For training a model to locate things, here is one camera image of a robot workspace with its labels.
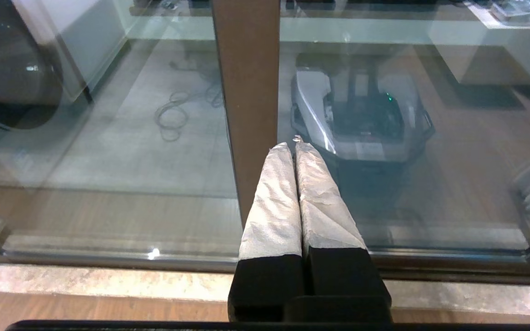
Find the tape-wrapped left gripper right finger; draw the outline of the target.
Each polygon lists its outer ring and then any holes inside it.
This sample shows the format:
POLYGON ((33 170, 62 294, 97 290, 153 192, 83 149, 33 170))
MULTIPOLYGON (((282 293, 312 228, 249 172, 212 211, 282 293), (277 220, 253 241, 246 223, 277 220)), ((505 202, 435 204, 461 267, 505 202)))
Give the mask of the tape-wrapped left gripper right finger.
POLYGON ((306 295, 296 322, 391 322, 392 298, 324 159, 296 143, 306 295))

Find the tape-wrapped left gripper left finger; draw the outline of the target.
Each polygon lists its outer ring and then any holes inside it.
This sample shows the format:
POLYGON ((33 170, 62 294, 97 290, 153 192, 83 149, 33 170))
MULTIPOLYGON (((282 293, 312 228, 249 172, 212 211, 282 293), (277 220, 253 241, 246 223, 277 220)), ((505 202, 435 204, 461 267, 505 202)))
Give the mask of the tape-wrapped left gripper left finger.
POLYGON ((302 226, 293 157, 270 149, 242 233, 228 295, 231 322, 281 322, 290 300, 304 294, 302 226))

